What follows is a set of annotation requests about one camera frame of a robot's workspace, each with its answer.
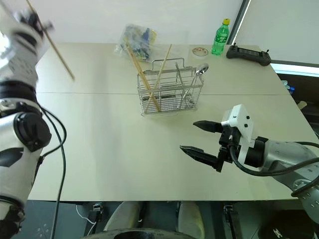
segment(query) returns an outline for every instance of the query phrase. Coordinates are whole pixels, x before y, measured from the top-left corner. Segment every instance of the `plastic bottle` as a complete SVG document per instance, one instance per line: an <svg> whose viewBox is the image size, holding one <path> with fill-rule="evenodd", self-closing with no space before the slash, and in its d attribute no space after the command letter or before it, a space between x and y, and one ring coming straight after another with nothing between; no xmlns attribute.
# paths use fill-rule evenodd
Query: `plastic bottle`
<svg viewBox="0 0 319 239"><path fill-rule="evenodd" d="M229 22L230 20L228 18L225 18L223 20L222 26L216 31L214 44L211 48L211 54L220 55L223 52L224 46L229 36Z"/></svg>

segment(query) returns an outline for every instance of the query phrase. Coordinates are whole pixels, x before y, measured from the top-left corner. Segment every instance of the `wire basket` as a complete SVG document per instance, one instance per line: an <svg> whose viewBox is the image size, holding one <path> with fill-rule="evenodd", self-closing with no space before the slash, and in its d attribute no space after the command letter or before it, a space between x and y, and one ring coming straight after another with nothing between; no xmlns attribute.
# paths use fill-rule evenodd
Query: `wire basket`
<svg viewBox="0 0 319 239"><path fill-rule="evenodd" d="M142 115L195 109L204 84L202 75L196 74L196 68L185 66L184 58L167 59L167 61L175 61L176 64L182 64L182 68L179 68L180 74L177 67L172 70L163 70L158 87L155 87L159 70L154 70L154 63L160 61L163 60L154 60L152 68L143 71L150 85L150 90L145 88L142 79L138 75L138 91Z"/></svg>

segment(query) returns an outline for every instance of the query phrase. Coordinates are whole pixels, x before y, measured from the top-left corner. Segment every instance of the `game controller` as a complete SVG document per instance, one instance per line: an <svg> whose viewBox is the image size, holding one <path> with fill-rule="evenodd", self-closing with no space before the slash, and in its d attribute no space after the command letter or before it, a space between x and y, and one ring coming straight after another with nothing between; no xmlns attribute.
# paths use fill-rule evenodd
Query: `game controller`
<svg viewBox="0 0 319 239"><path fill-rule="evenodd" d="M234 45L230 46L226 57L231 58L242 58L250 61L256 61L262 66L268 66L271 63L271 58L268 54L268 51L252 51L244 48L240 48L236 46L236 43Z"/></svg>

